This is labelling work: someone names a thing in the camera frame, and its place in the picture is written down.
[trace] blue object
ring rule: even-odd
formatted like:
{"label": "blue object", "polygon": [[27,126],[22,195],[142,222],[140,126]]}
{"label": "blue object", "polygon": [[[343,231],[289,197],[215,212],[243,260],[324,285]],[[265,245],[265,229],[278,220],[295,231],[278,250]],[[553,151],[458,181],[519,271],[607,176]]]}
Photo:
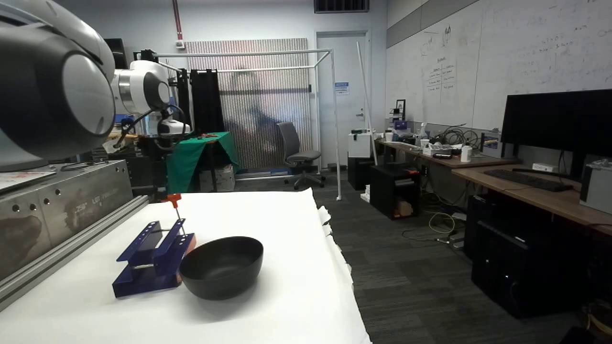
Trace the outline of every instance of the blue object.
{"label": "blue object", "polygon": [[115,115],[115,124],[125,124],[125,122],[129,122],[129,120],[133,120],[133,115]]}
{"label": "blue object", "polygon": [[349,82],[335,82],[337,92],[347,92],[349,90]]}
{"label": "blue object", "polygon": [[163,237],[159,222],[150,222],[140,231],[117,258],[117,262],[129,262],[113,283],[117,298],[180,285],[178,267],[190,246],[196,243],[194,233],[180,235],[184,222],[186,220],[180,218],[159,246],[157,243]]}
{"label": "blue object", "polygon": [[408,130],[408,122],[406,120],[396,120],[395,122],[395,130]]}

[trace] white table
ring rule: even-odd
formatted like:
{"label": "white table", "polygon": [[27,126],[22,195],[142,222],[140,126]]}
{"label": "white table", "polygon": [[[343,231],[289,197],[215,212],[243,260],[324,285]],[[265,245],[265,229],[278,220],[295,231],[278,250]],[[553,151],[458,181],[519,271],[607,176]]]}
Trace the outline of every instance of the white table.
{"label": "white table", "polygon": [[177,220],[171,204],[150,204],[4,310],[0,342],[372,344],[312,191],[184,195],[180,212],[199,245],[228,235],[263,241],[249,292],[207,302],[178,287],[117,300],[117,256],[148,222]]}

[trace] blue plastic holder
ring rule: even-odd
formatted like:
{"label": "blue plastic holder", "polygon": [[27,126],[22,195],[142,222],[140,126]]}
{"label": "blue plastic holder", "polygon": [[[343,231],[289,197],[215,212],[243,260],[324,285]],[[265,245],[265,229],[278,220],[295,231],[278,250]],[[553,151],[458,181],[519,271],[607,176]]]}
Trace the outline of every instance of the blue plastic holder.
{"label": "blue plastic holder", "polygon": [[161,229],[159,222],[150,222],[140,231],[140,235],[117,258],[117,262],[129,262],[113,283],[117,298],[180,285],[180,262],[190,246],[196,245],[194,233],[180,235],[184,222],[184,218],[175,222],[167,237],[163,237],[165,229]]}

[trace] black box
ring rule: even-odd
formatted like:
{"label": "black box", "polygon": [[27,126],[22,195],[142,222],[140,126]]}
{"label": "black box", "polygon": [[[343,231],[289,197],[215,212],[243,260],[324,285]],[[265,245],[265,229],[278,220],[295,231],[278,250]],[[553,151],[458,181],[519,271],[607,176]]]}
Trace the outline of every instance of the black box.
{"label": "black box", "polygon": [[349,159],[349,183],[354,189],[366,189],[366,183],[370,183],[372,166],[374,159]]}
{"label": "black box", "polygon": [[500,193],[471,195],[467,202],[467,222],[465,222],[465,245],[463,252],[467,258],[475,260],[475,250],[479,243],[479,222],[490,224],[515,224],[515,225],[548,225],[549,214],[528,206],[521,201],[504,197]]}
{"label": "black box", "polygon": [[372,168],[370,202],[389,218],[400,218],[400,201],[414,206],[419,214],[421,174],[416,166],[381,164]]}
{"label": "black box", "polygon": [[479,222],[473,281],[515,317],[576,308],[586,296],[578,243],[553,224]]}

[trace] computer monitor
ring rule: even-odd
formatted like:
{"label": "computer monitor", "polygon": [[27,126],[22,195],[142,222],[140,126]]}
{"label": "computer monitor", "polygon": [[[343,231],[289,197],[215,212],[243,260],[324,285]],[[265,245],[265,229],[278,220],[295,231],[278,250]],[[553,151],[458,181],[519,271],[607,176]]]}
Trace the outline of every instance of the computer monitor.
{"label": "computer monitor", "polygon": [[586,155],[612,157],[612,90],[509,95],[502,141],[572,151],[578,178]]}

